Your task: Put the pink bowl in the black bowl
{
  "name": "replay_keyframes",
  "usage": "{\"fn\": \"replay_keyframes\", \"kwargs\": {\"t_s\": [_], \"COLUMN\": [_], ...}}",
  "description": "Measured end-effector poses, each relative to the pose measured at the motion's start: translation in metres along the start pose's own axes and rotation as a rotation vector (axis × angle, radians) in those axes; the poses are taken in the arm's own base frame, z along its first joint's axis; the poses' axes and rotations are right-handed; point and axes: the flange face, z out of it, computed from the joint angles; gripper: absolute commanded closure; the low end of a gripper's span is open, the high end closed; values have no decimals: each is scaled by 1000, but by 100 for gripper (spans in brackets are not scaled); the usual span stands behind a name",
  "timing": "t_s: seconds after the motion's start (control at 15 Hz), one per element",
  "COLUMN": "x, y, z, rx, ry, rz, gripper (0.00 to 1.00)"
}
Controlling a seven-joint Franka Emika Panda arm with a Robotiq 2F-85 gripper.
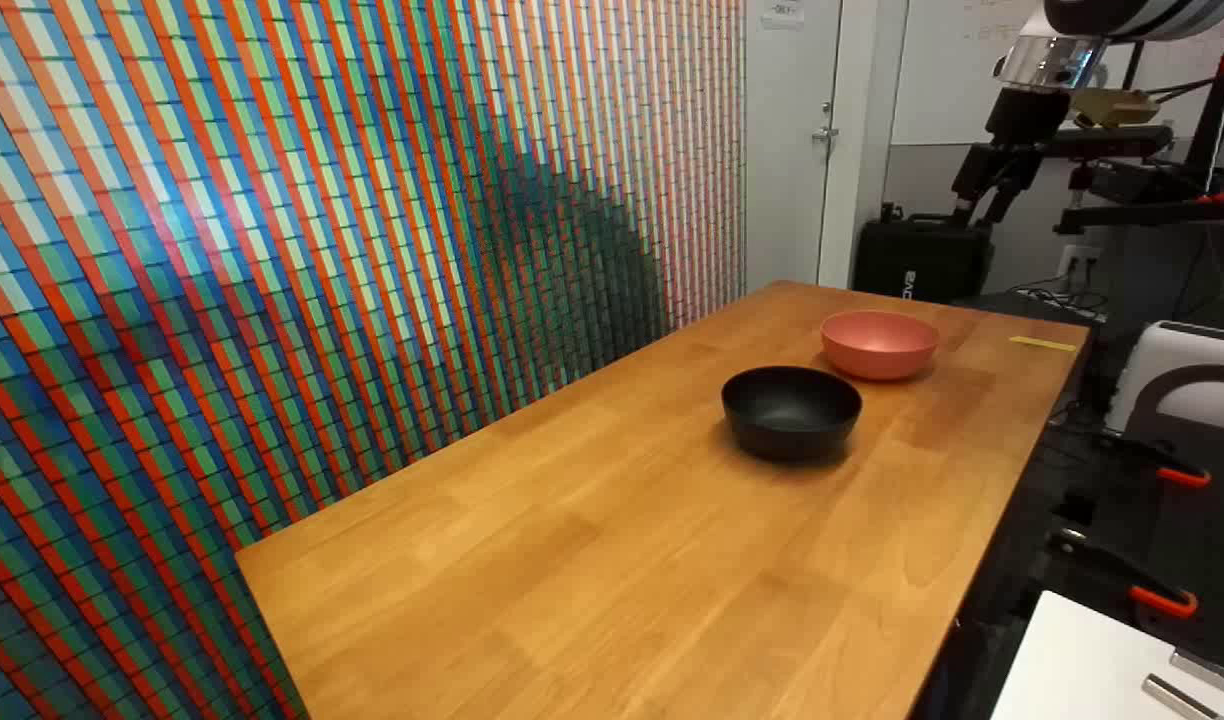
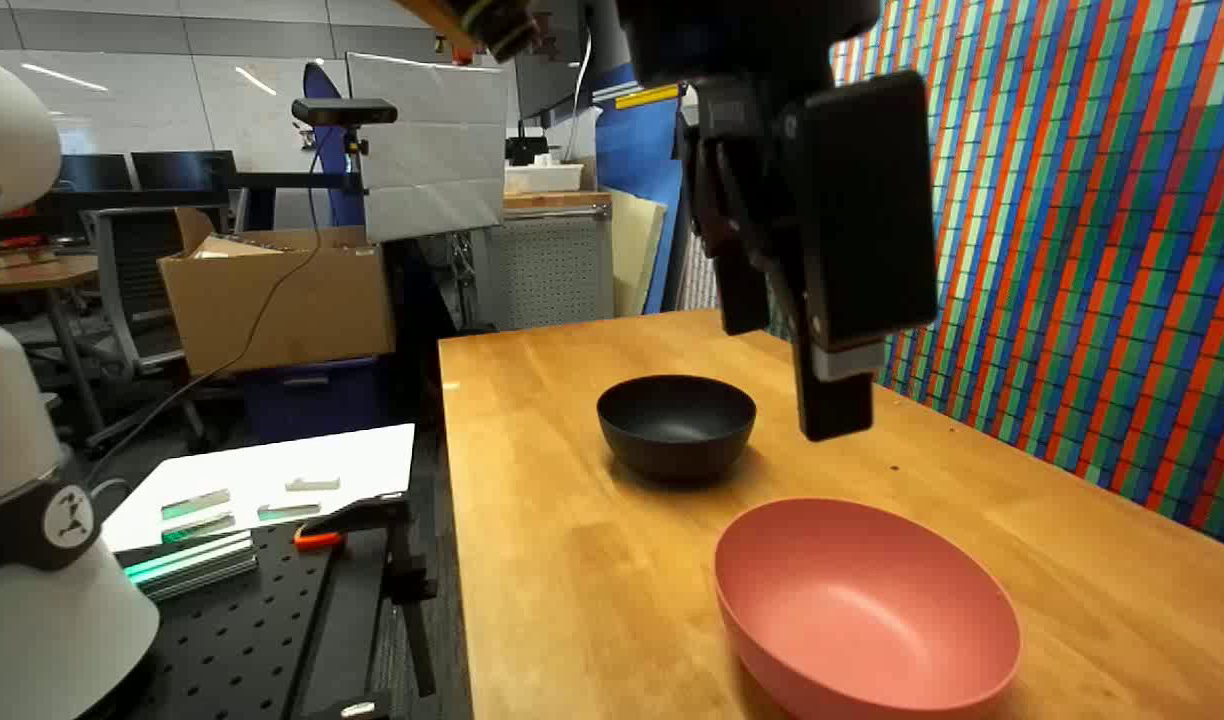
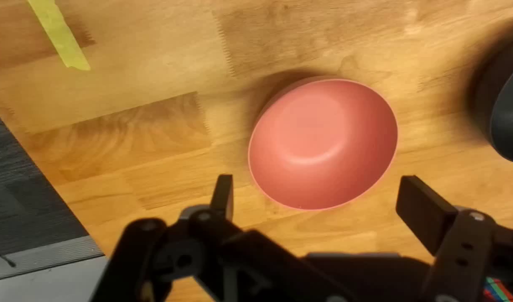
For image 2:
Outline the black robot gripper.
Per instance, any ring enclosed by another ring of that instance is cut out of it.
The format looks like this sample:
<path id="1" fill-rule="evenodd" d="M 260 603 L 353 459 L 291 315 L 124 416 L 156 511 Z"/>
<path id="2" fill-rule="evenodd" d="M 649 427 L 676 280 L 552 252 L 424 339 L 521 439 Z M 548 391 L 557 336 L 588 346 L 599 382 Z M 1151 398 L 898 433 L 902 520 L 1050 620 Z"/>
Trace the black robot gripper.
<path id="1" fill-rule="evenodd" d="M 733 78 L 654 85 L 695 93 L 679 157 L 725 333 L 762 329 L 778 294 L 796 318 L 800 433 L 868 433 L 876 336 L 941 311 L 922 74 L 833 74 L 783 110 Z"/>

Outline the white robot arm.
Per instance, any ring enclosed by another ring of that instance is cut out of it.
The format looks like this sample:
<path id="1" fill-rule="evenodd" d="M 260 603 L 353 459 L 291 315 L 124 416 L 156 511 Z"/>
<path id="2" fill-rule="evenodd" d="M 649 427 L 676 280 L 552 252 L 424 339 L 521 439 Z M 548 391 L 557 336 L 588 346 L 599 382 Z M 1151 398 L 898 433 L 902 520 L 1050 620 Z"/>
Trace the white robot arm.
<path id="1" fill-rule="evenodd" d="M 733 78 L 783 110 L 833 85 L 827 49 L 870 33 L 881 0 L 617 0 L 617 16 L 643 74 Z M 0 215 L 56 175 L 44 99 L 0 68 Z M 147 657 L 156 628 L 62 470 L 23 342 L 0 329 L 0 720 L 76 720 Z"/>

